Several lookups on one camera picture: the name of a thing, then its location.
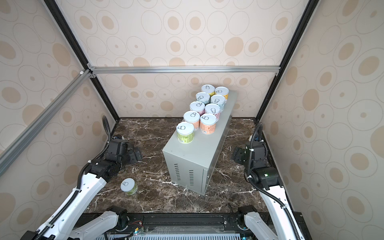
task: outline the patterned wallpaper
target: patterned wallpaper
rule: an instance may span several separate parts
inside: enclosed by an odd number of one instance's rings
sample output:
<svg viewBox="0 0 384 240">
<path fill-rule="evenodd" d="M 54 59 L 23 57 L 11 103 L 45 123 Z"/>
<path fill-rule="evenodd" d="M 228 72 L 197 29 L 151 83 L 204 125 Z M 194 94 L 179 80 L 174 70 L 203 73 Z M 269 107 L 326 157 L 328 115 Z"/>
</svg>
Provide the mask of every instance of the patterned wallpaper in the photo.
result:
<svg viewBox="0 0 384 240">
<path fill-rule="evenodd" d="M 103 115 L 112 129 L 115 121 L 86 80 L 0 177 L 1 240 L 36 230 L 67 198 L 106 143 Z"/>
<path fill-rule="evenodd" d="M 0 2 L 0 153 L 82 67 L 38 0 Z"/>
<path fill-rule="evenodd" d="M 384 235 L 384 1 L 324 0 L 262 121 L 313 239 Z"/>
<path fill-rule="evenodd" d="M 233 117 L 254 117 L 275 73 L 99 74 L 120 117 L 182 117 L 201 86 L 237 91 Z"/>
<path fill-rule="evenodd" d="M 307 0 L 60 0 L 94 66 L 279 65 Z"/>
</svg>

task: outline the white can lid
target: white can lid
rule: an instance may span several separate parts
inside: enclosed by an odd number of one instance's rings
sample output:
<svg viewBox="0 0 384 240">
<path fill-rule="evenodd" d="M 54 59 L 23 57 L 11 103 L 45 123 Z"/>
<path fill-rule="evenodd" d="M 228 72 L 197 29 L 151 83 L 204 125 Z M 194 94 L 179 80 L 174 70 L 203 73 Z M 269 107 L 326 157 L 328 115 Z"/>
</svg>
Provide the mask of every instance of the white can lid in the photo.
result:
<svg viewBox="0 0 384 240">
<path fill-rule="evenodd" d="M 227 95 L 229 93 L 229 89 L 226 87 L 217 87 L 215 89 L 215 93 L 220 95 Z"/>
<path fill-rule="evenodd" d="M 205 106 L 206 113 L 216 114 L 220 112 L 220 106 L 216 103 L 209 103 Z"/>
<path fill-rule="evenodd" d="M 216 116 L 210 113 L 204 113 L 200 117 L 200 122 L 205 125 L 213 125 L 216 123 L 216 121 L 217 121 Z"/>
<path fill-rule="evenodd" d="M 194 130 L 195 130 L 195 126 L 193 126 L 192 123 L 188 123 L 188 122 L 181 122 L 176 127 L 176 131 L 181 135 L 191 134 L 193 133 Z"/>
<path fill-rule="evenodd" d="M 209 98 L 210 98 L 210 95 L 205 92 L 199 92 L 196 94 L 196 100 L 198 101 L 205 101 L 205 100 L 208 100 Z"/>
<path fill-rule="evenodd" d="M 200 102 L 200 101 L 194 101 L 192 102 L 190 105 L 189 105 L 189 108 L 192 110 L 192 111 L 196 111 L 196 112 L 200 112 L 201 110 L 203 110 L 205 108 L 205 104 Z"/>
<path fill-rule="evenodd" d="M 200 114 L 196 111 L 188 111 L 184 113 L 184 120 L 187 122 L 197 122 L 200 119 Z"/>
<path fill-rule="evenodd" d="M 135 186 L 135 180 L 132 178 L 126 178 L 123 180 L 123 182 L 120 184 L 120 188 L 123 192 L 129 192 L 133 189 Z"/>
<path fill-rule="evenodd" d="M 206 84 L 201 87 L 201 91 L 205 93 L 213 93 L 215 91 L 215 87 L 210 84 Z"/>
<path fill-rule="evenodd" d="M 211 97 L 211 103 L 224 103 L 225 97 L 223 95 L 213 95 Z"/>
</svg>

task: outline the tin can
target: tin can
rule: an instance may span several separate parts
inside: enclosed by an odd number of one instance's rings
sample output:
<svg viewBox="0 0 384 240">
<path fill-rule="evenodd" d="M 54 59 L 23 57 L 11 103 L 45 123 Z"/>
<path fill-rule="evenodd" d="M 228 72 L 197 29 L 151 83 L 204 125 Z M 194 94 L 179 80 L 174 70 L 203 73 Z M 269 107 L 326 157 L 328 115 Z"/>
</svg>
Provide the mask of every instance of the tin can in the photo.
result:
<svg viewBox="0 0 384 240">
<path fill-rule="evenodd" d="M 126 178 L 120 184 L 120 188 L 125 194 L 132 195 L 137 191 L 137 183 L 132 178 Z"/>
<path fill-rule="evenodd" d="M 220 118 L 220 106 L 217 105 L 216 103 L 210 103 L 205 106 L 205 113 L 210 113 L 215 115 L 217 120 Z"/>
<path fill-rule="evenodd" d="M 211 97 L 211 103 L 215 103 L 217 105 L 219 105 L 220 107 L 220 112 L 224 111 L 224 105 L 225 105 L 225 97 L 223 95 L 213 95 Z"/>
<path fill-rule="evenodd" d="M 196 111 L 201 115 L 205 113 L 205 104 L 200 101 L 194 101 L 189 105 L 189 110 Z"/>
<path fill-rule="evenodd" d="M 199 92 L 196 94 L 196 101 L 200 101 L 207 105 L 209 103 L 211 96 L 205 92 Z"/>
<path fill-rule="evenodd" d="M 215 89 L 215 94 L 223 95 L 225 97 L 225 103 L 227 103 L 228 94 L 229 94 L 229 89 L 228 88 L 226 88 L 226 87 L 217 87 Z"/>
<path fill-rule="evenodd" d="M 176 127 L 177 140 L 181 143 L 190 143 L 193 141 L 195 127 L 192 123 L 181 122 Z"/>
<path fill-rule="evenodd" d="M 208 93 L 211 97 L 215 95 L 215 87 L 209 84 L 203 85 L 201 91 Z"/>
<path fill-rule="evenodd" d="M 196 131 L 200 126 L 200 114 L 196 111 L 188 111 L 184 113 L 184 121 L 192 123 Z"/>
<path fill-rule="evenodd" d="M 212 134 L 216 129 L 217 118 L 215 115 L 205 113 L 200 117 L 200 129 L 204 134 Z"/>
</svg>

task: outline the black post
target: black post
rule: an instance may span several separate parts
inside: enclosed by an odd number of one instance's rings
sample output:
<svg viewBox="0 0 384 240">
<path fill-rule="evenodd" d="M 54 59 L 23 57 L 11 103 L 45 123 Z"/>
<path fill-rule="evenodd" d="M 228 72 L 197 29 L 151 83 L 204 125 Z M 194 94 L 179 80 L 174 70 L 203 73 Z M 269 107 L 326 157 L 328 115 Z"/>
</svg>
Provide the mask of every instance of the black post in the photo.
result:
<svg viewBox="0 0 384 240">
<path fill-rule="evenodd" d="M 256 122 L 259 122 L 261 117 L 263 116 L 266 107 L 268 106 L 269 101 L 272 98 L 273 93 L 275 92 L 275 89 L 277 87 L 277 84 L 279 84 L 280 79 L 285 71 L 285 69 L 288 66 L 288 63 L 293 55 L 293 52 L 295 51 L 297 44 L 299 43 L 301 36 L 303 35 L 305 28 L 308 25 L 308 22 L 318 4 L 319 0 L 310 0 L 307 4 L 307 7 L 304 10 L 303 15 L 301 16 L 300 22 L 297 25 L 297 28 L 295 30 L 295 33 L 293 34 L 292 40 L 288 45 L 287 51 L 284 54 L 284 57 L 280 63 L 280 71 L 277 74 L 277 76 L 274 77 L 271 86 L 268 89 L 268 92 L 263 100 L 263 103 L 260 107 L 259 112 L 256 115 Z"/>
<path fill-rule="evenodd" d="M 74 53 L 76 54 L 81 65 L 83 66 L 83 68 L 89 69 L 90 72 L 92 72 L 92 70 L 87 65 L 87 63 L 88 63 L 87 57 L 85 56 L 84 52 L 82 51 L 79 43 L 77 42 L 75 36 L 73 35 L 69 25 L 67 24 L 63 14 L 61 13 L 56 2 L 54 0 L 44 0 L 44 2 L 47 5 L 49 11 L 51 12 L 53 18 L 56 20 L 57 24 L 59 25 L 62 33 L 64 34 L 65 38 L 67 39 L 68 43 L 70 44 L 71 48 L 73 49 Z M 111 101 L 109 100 L 107 94 L 105 93 L 99 80 L 95 76 L 94 78 L 91 78 L 91 81 L 92 81 L 93 85 L 95 86 L 97 92 L 100 94 L 101 98 L 103 99 L 108 110 L 111 112 L 111 114 L 112 114 L 112 116 L 115 119 L 116 124 L 117 124 L 117 122 L 120 120 L 120 117 L 117 114 L 115 108 L 113 107 Z"/>
</svg>

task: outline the brown marble surface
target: brown marble surface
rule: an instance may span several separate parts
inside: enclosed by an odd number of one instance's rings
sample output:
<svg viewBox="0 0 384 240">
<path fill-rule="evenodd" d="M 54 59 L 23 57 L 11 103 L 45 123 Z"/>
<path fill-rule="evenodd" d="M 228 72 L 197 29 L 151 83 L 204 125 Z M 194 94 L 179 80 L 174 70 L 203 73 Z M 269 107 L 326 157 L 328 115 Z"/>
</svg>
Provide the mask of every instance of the brown marble surface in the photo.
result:
<svg viewBox="0 0 384 240">
<path fill-rule="evenodd" d="M 251 119 L 232 119 L 227 138 L 216 163 L 205 196 L 171 182 L 162 149 L 175 131 L 181 118 L 122 119 L 115 134 L 121 134 L 141 149 L 143 160 L 127 165 L 97 194 L 86 213 L 104 212 L 109 206 L 141 212 L 229 212 L 243 205 L 253 205 L 267 212 L 259 192 L 244 180 L 242 165 L 230 160 L 234 147 L 243 147 L 254 131 Z M 131 177 L 138 184 L 137 192 L 128 196 L 120 183 Z"/>
</svg>

